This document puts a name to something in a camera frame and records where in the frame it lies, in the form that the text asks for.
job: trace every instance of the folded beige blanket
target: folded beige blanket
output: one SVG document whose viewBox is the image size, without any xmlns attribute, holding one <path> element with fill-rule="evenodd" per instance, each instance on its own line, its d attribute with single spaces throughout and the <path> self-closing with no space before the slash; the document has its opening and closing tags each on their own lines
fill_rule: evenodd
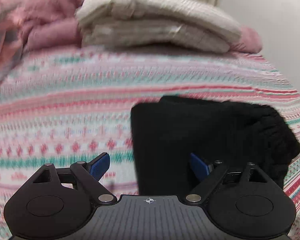
<svg viewBox="0 0 300 240">
<path fill-rule="evenodd" d="M 238 22 L 197 0 L 85 0 L 75 16 L 83 46 L 172 42 L 226 52 L 241 36 Z"/>
</svg>

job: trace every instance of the silver screw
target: silver screw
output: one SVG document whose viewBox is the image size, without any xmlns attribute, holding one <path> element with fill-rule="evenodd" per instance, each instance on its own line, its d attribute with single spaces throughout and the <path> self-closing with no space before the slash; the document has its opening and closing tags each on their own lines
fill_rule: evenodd
<svg viewBox="0 0 300 240">
<path fill-rule="evenodd" d="M 186 200 L 195 203 L 195 202 L 199 202 L 201 200 L 201 197 L 197 194 L 190 194 L 186 196 Z"/>
<path fill-rule="evenodd" d="M 110 202 L 114 199 L 114 197 L 110 194 L 103 194 L 98 198 L 101 202 Z"/>
</svg>

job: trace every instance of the black folded garment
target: black folded garment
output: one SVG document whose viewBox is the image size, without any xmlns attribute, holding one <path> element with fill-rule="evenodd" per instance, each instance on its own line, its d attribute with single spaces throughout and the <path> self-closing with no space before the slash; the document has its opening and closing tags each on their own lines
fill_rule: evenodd
<svg viewBox="0 0 300 240">
<path fill-rule="evenodd" d="M 190 153 L 237 170 L 258 164 L 281 188 L 300 144 L 270 106 L 164 96 L 131 110 L 141 195 L 185 196 L 198 184 Z"/>
</svg>

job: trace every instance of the striped bed sheet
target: striped bed sheet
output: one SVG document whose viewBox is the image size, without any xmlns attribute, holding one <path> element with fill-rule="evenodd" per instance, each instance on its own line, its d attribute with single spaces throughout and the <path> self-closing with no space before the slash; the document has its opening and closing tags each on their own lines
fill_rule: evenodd
<svg viewBox="0 0 300 240">
<path fill-rule="evenodd" d="M 0 239 L 10 237 L 5 203 L 44 163 L 68 167 L 108 152 L 111 166 L 100 182 L 117 196 L 138 194 L 130 110 L 168 94 L 271 105 L 300 141 L 300 94 L 258 54 L 149 46 L 25 56 L 0 86 Z M 289 236 L 300 239 L 300 154 L 284 190 L 298 211 Z"/>
</svg>

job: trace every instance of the crosshair symbol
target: crosshair symbol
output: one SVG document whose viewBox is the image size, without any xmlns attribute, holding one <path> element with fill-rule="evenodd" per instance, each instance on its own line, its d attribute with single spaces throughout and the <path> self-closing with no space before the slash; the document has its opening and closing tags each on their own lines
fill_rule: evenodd
<svg viewBox="0 0 300 240">
<path fill-rule="evenodd" d="M 144 201 L 146 201 L 147 203 L 152 203 L 153 201 L 155 201 L 154 199 L 152 199 L 152 198 L 147 198 L 146 200 L 144 200 Z"/>
</svg>

